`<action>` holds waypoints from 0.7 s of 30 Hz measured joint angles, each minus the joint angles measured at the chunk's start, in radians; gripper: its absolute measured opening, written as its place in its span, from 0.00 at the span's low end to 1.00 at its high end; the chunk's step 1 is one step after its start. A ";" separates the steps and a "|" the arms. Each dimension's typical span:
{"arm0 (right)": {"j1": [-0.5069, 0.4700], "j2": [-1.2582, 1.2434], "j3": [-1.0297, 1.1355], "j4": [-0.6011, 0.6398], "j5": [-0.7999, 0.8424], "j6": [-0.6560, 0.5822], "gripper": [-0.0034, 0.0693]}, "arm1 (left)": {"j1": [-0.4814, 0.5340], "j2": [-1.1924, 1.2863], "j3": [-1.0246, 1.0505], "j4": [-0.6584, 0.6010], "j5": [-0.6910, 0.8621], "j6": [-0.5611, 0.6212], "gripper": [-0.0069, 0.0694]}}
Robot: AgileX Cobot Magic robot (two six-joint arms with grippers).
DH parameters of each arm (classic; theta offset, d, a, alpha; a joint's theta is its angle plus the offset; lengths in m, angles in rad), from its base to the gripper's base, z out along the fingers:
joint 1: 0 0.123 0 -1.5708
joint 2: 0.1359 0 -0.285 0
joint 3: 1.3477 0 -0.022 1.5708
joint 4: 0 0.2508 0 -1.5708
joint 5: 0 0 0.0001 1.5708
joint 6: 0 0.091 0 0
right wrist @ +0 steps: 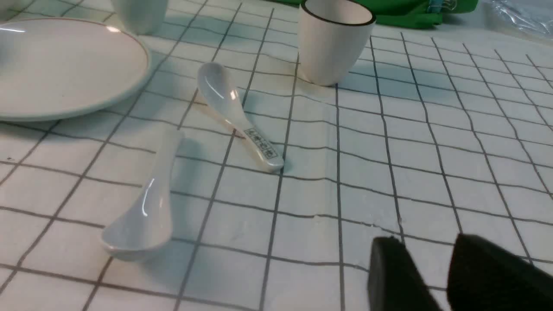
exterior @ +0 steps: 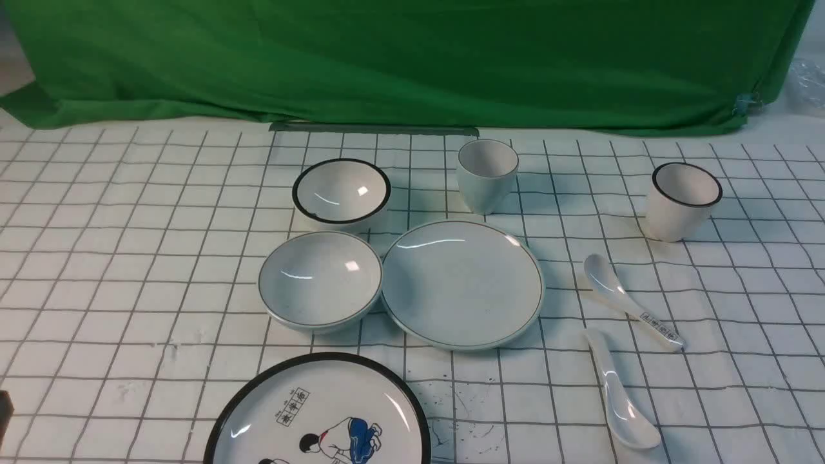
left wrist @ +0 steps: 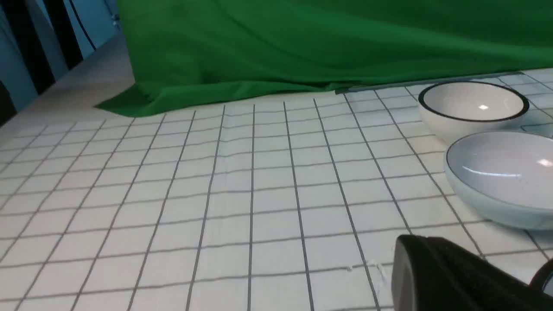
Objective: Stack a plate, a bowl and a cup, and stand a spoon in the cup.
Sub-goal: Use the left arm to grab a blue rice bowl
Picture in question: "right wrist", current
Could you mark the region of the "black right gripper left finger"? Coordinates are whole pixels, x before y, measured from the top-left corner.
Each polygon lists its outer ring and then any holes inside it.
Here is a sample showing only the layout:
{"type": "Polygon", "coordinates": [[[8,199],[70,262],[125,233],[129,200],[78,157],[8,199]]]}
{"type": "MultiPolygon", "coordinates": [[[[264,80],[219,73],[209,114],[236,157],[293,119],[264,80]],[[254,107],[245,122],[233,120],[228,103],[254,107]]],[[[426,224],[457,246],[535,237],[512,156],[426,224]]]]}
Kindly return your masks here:
{"type": "Polygon", "coordinates": [[[371,311],[439,311],[406,246],[393,237],[372,241],[368,274],[371,311]]]}

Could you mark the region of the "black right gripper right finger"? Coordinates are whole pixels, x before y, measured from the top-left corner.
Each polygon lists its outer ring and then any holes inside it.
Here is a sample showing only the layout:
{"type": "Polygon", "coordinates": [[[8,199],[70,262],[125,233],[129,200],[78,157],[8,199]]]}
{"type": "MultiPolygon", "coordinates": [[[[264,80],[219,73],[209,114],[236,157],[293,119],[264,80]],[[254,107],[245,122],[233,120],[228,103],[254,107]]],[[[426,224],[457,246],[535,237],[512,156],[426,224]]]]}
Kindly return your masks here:
{"type": "Polygon", "coordinates": [[[459,234],[447,296],[453,311],[550,311],[553,279],[485,238],[459,234]]]}

